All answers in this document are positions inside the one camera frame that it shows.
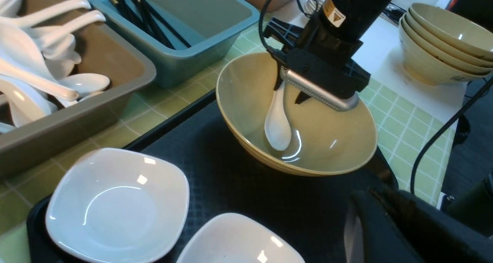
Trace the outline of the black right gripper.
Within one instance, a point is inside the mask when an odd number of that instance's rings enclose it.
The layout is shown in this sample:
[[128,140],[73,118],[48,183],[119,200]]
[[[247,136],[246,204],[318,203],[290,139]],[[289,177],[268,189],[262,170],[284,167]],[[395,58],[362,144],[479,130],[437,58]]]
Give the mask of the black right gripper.
[[[369,73],[352,59],[363,42],[338,38],[317,17],[304,28],[273,18],[264,28],[263,38],[274,38],[282,43],[281,49],[268,49],[277,63],[275,89],[283,80],[280,67],[293,70],[340,99],[359,94],[369,84]],[[295,103],[308,99],[314,98],[299,91]]]

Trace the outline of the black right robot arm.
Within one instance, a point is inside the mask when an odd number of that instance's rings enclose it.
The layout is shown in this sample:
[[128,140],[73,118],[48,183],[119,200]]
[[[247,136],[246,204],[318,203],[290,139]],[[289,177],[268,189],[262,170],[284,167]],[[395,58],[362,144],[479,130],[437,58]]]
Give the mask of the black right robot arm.
[[264,16],[272,0],[261,7],[258,32],[262,45],[277,63],[274,91],[282,83],[300,91],[295,103],[313,98],[333,110],[356,107],[358,94],[368,86],[370,74],[352,56],[361,37],[391,0],[325,0],[305,27]]

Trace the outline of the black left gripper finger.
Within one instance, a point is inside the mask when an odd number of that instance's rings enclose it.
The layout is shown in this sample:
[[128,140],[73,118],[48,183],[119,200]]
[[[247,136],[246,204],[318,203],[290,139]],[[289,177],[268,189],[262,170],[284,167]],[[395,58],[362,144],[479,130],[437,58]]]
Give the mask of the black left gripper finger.
[[350,194],[348,263],[491,263],[492,240],[406,191]]

